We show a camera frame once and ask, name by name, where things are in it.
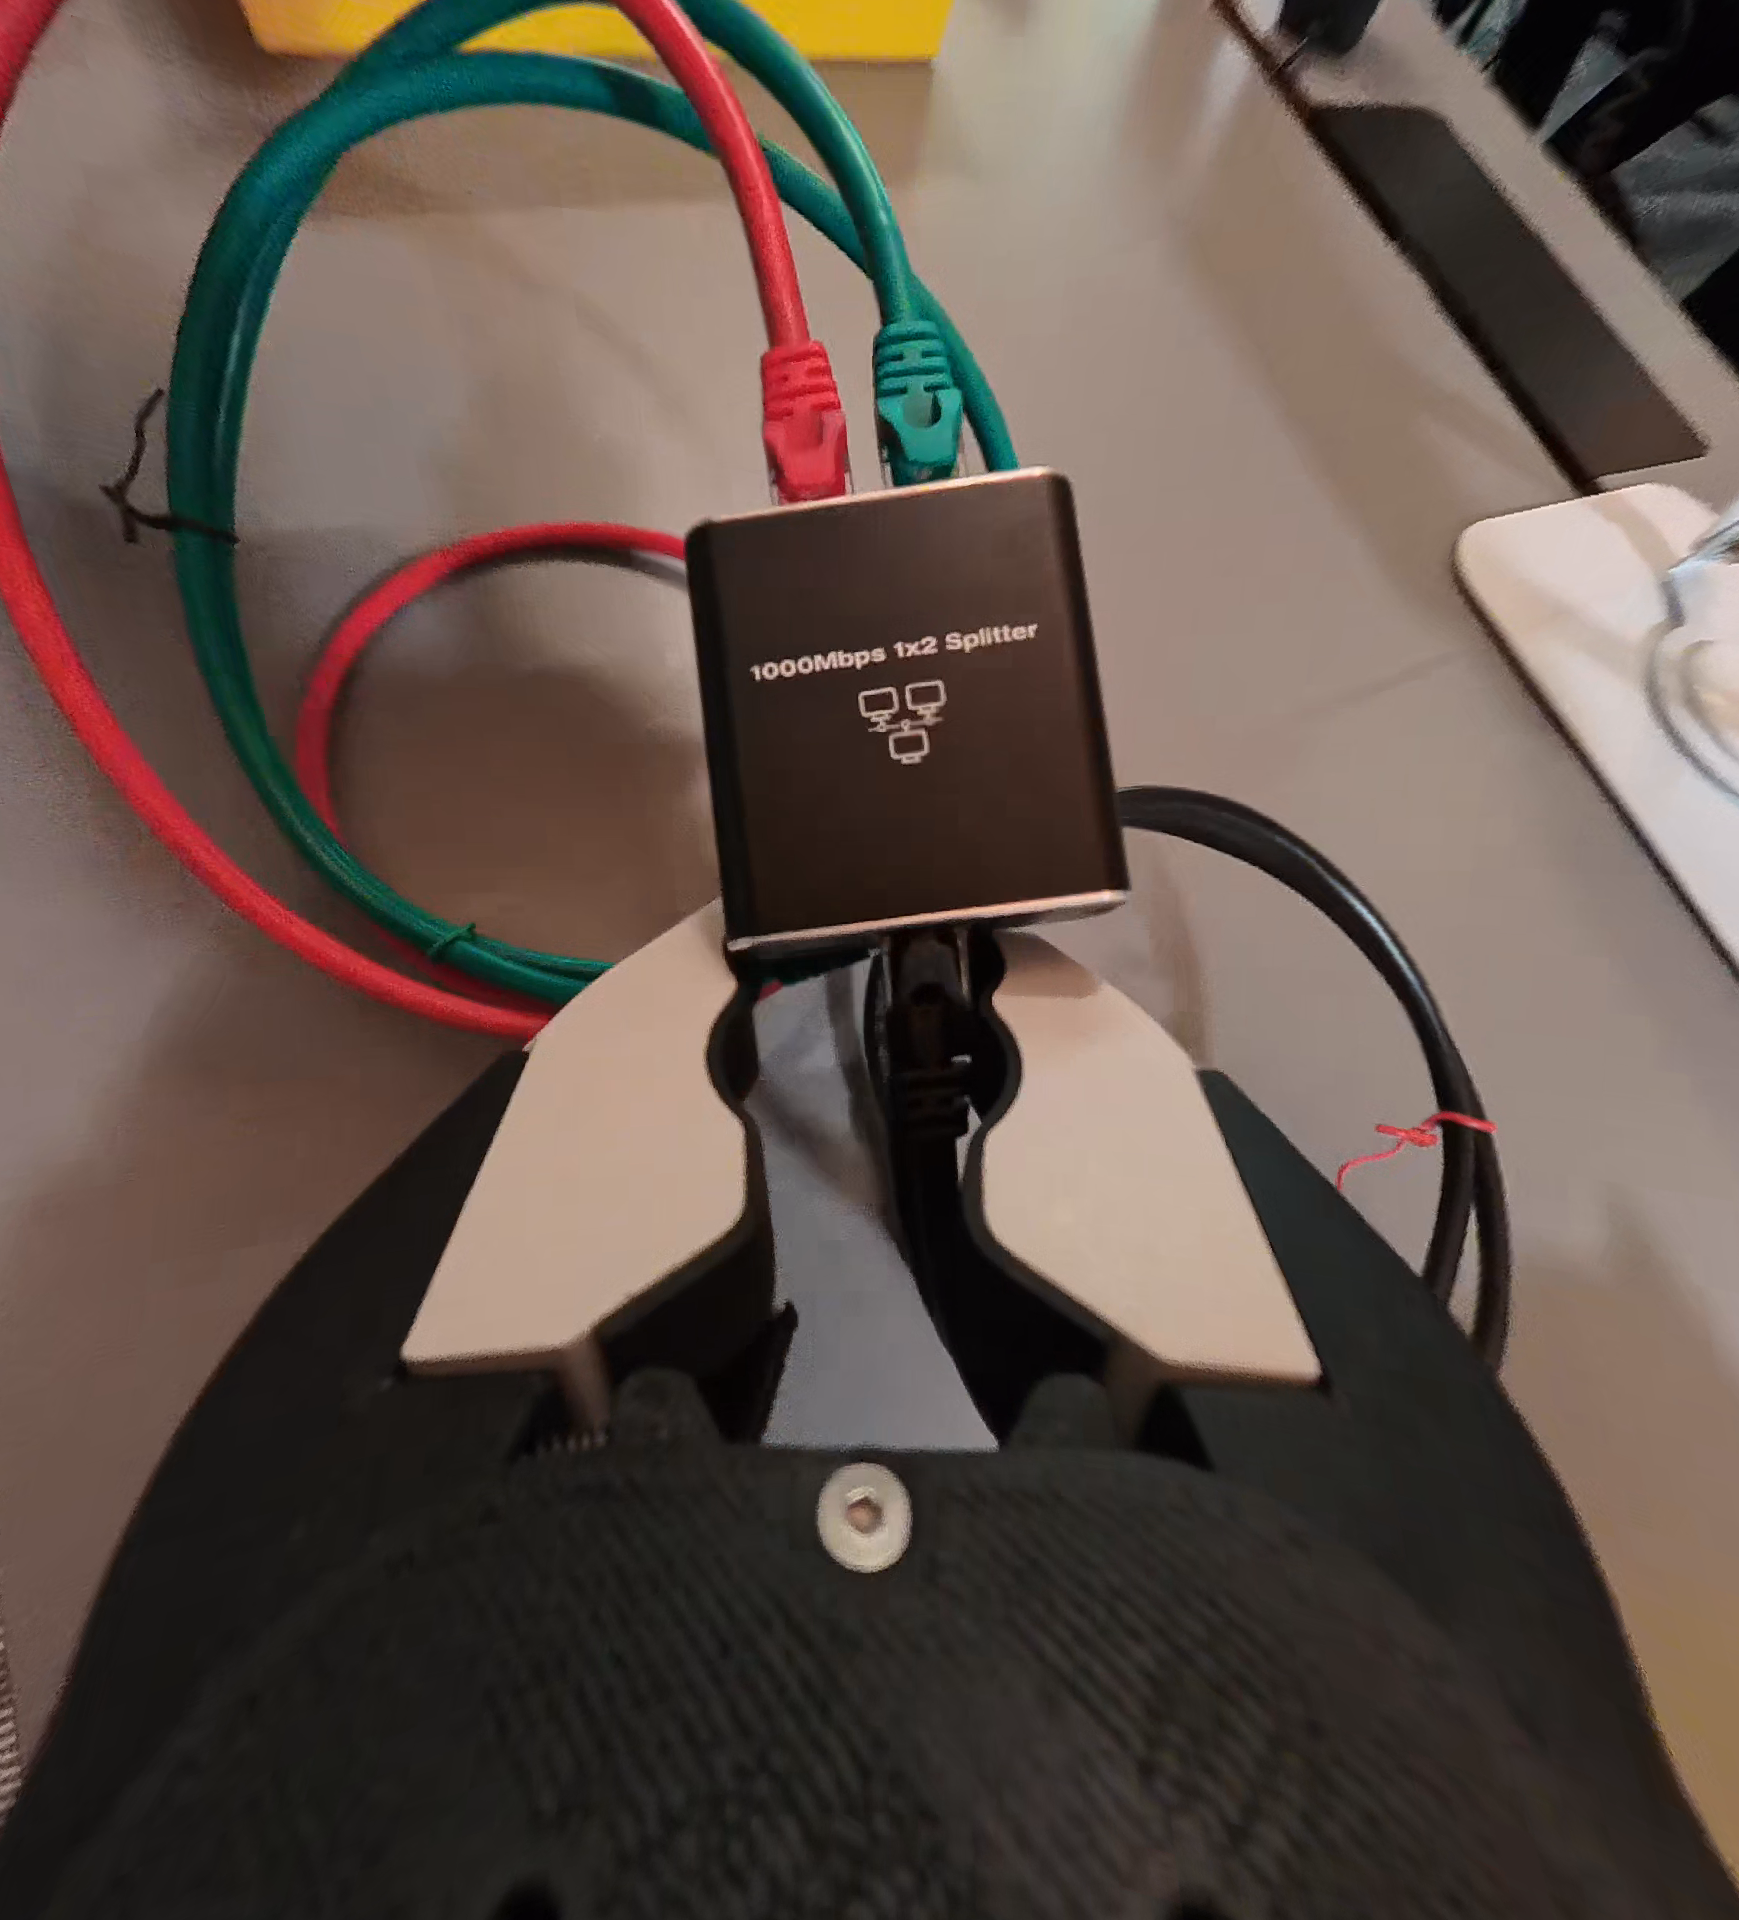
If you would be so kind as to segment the black twist tie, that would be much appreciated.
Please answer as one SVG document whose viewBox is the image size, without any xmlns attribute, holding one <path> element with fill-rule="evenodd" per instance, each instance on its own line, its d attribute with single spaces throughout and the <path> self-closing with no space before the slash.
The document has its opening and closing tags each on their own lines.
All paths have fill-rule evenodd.
<svg viewBox="0 0 1739 1920">
<path fill-rule="evenodd" d="M 133 419 L 130 456 L 120 472 L 113 480 L 105 483 L 99 490 L 115 508 L 124 542 L 138 542 L 146 532 L 154 530 L 168 537 L 198 537 L 233 548 L 238 542 L 238 534 L 233 528 L 211 525 L 202 519 L 181 514 L 171 508 L 146 510 L 136 501 L 136 483 L 146 461 L 148 429 L 164 403 L 166 388 L 154 388 L 142 399 Z"/>
</svg>

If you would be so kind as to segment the white tablet stand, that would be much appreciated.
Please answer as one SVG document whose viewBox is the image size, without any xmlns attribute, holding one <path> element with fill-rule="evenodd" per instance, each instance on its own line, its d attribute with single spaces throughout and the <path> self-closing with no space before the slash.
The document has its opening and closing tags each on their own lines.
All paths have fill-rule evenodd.
<svg viewBox="0 0 1739 1920">
<path fill-rule="evenodd" d="M 1739 974 L 1739 494 L 1639 483 L 1468 525 L 1470 607 Z"/>
</svg>

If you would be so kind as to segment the red twist tie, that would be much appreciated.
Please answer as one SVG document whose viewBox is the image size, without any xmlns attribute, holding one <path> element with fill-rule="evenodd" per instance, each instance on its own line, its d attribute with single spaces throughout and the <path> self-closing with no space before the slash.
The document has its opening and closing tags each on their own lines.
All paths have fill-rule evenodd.
<svg viewBox="0 0 1739 1920">
<path fill-rule="evenodd" d="M 1344 1161 L 1337 1169 L 1337 1191 L 1343 1192 L 1350 1175 L 1362 1167 L 1390 1162 L 1409 1150 L 1441 1149 L 1447 1132 L 1465 1132 L 1470 1137 L 1491 1139 L 1497 1134 L 1497 1131 L 1498 1128 L 1491 1118 L 1459 1111 L 1438 1111 L 1414 1125 L 1378 1123 L 1377 1132 L 1385 1145 L 1377 1150 L 1369 1150 Z"/>
</svg>

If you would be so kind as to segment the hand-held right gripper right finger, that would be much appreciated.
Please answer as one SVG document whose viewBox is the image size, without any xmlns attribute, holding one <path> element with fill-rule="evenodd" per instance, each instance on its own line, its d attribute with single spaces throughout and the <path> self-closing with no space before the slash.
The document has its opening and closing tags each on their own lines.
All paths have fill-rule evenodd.
<svg viewBox="0 0 1739 1920">
<path fill-rule="evenodd" d="M 978 1134 L 976 1212 L 1101 1352 L 1109 1389 L 1316 1389 L 1322 1362 L 1187 1053 L 1025 932 L 989 999 L 1017 1078 Z"/>
</svg>

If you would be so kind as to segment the grey desk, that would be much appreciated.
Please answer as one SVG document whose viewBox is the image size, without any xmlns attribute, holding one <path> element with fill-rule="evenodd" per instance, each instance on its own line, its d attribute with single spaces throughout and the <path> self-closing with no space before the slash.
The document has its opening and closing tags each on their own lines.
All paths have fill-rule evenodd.
<svg viewBox="0 0 1739 1920">
<path fill-rule="evenodd" d="M 66 623 L 238 859 L 302 901 L 97 484 L 166 376 L 244 155 L 320 74 L 202 4 L 72 4 L 0 150 L 0 431 Z M 1463 603 L 1558 475 L 1210 12 L 958 8 L 931 84 L 836 76 L 1020 436 L 1074 475 L 1119 779 L 1260 806 L 1433 977 L 1503 1126 L 1509 1386 L 1739 1879 L 1739 984 Z M 758 318 L 714 162 L 549 111 L 389 137 L 283 285 L 251 626 L 298 651 L 459 527 L 687 525 L 762 493 Z M 376 656 L 355 826 L 510 940 L 610 954 L 714 891 L 679 594 L 549 566 Z M 1148 836 L 1056 933 L 1337 1162 L 1433 1111 L 1387 994 L 1256 875 Z M 768 1007 L 785 1440 L 965 1445 L 872 1220 L 817 989 Z M 136 1494 L 265 1295 L 494 1048 L 271 947 L 89 766 L 0 609 L 0 1596 L 23 1759 Z"/>
</svg>

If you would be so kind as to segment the black ethernet splitter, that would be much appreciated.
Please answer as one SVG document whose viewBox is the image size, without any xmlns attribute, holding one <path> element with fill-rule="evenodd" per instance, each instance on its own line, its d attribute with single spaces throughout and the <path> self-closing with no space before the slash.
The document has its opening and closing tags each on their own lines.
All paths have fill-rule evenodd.
<svg viewBox="0 0 1739 1920">
<path fill-rule="evenodd" d="M 732 957 L 1121 905 L 1065 475 L 710 516 L 685 566 Z"/>
</svg>

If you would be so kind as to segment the yellow plastic bin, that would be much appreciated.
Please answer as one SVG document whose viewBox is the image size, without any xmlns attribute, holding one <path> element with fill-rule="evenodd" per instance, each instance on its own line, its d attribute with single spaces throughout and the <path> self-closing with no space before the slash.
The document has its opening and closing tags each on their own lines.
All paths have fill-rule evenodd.
<svg viewBox="0 0 1739 1920">
<path fill-rule="evenodd" d="M 240 1 L 268 54 L 352 57 L 391 30 L 415 1 Z M 952 1 L 751 1 L 749 8 L 813 61 L 930 61 Z M 500 20 L 472 41 L 481 50 L 644 57 L 634 23 L 608 4 L 557 4 Z"/>
</svg>

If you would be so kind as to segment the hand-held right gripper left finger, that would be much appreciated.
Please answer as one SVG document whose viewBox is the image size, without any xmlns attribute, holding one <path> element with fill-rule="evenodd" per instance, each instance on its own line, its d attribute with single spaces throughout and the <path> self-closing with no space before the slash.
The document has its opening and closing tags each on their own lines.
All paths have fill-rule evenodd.
<svg viewBox="0 0 1739 1920">
<path fill-rule="evenodd" d="M 410 1372 L 738 1362 L 776 1315 L 754 1012 L 711 900 L 553 1016 L 403 1341 Z"/>
</svg>

